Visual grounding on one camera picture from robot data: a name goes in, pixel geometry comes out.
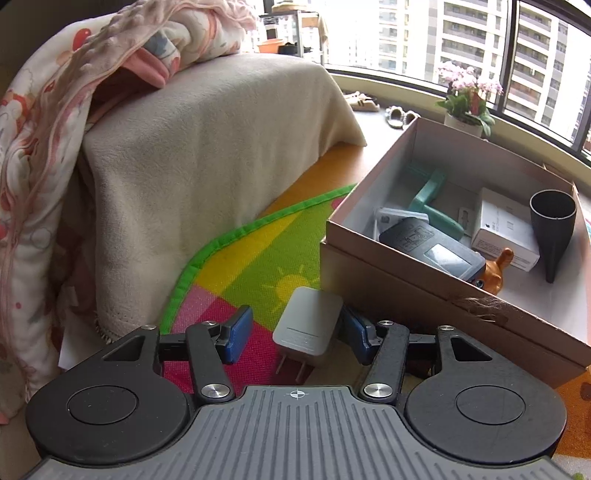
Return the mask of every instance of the play mat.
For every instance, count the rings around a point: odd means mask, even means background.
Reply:
[[[295,288],[319,287],[318,246],[326,219],[351,189],[306,200],[207,244],[184,269],[165,311],[162,333],[181,333],[205,320],[224,322],[248,304],[255,320],[251,338],[240,361],[226,367],[236,391],[252,384],[295,384],[300,364],[287,360],[276,373],[280,355],[272,332]],[[190,391],[186,362],[169,362],[165,372]],[[558,392],[569,419],[554,460],[575,479],[591,479],[591,375],[586,372]]]

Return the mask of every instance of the gray ribbed plate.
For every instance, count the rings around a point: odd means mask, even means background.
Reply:
[[[248,387],[203,407],[168,449],[132,465],[86,469],[54,459],[34,480],[567,480],[543,458],[510,468],[448,460],[422,445],[390,406],[347,387]]]

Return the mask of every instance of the white power adapter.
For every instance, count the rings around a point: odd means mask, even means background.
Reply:
[[[333,293],[298,287],[291,295],[275,331],[273,341],[282,358],[301,362],[295,381],[299,382],[306,365],[317,367],[326,359],[335,332],[343,299]]]

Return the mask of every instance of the white flower pot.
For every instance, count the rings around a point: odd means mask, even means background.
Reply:
[[[445,114],[445,121],[443,125],[447,127],[455,128],[456,130],[461,130],[470,135],[474,135],[475,137],[480,138],[482,136],[482,125],[468,125],[464,122],[460,122],[454,116],[451,116],[449,113]]]

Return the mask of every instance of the green mat border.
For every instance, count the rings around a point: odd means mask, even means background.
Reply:
[[[216,252],[219,252],[222,248],[225,248],[235,241],[240,240],[249,233],[258,230],[262,226],[268,225],[269,223],[279,220],[280,218],[283,218],[287,215],[291,215],[292,213],[296,213],[309,207],[313,207],[314,205],[318,205],[319,203],[327,202],[328,200],[333,200],[335,198],[342,197],[343,195],[347,195],[351,190],[353,190],[353,187],[355,187],[354,184],[347,185],[346,187],[341,187],[339,189],[332,190],[331,192],[318,195],[317,197],[311,198],[309,200],[296,203],[295,205],[286,207],[283,210],[278,210],[277,212],[264,216],[263,218],[259,218],[254,222],[236,228],[231,232],[224,233],[223,235],[210,241],[207,245],[205,245],[205,247],[203,247],[193,256],[187,266],[183,269],[181,276],[178,278],[177,284],[174,287],[172,295],[170,296],[170,300],[168,301],[168,305],[162,316],[162,321],[160,322],[160,333],[163,335],[170,333],[170,329],[173,327],[174,319],[176,318],[178,311],[183,304],[183,300],[187,296],[187,293],[193,284],[195,276],[203,268],[203,264],[209,259],[209,257],[211,257]]]

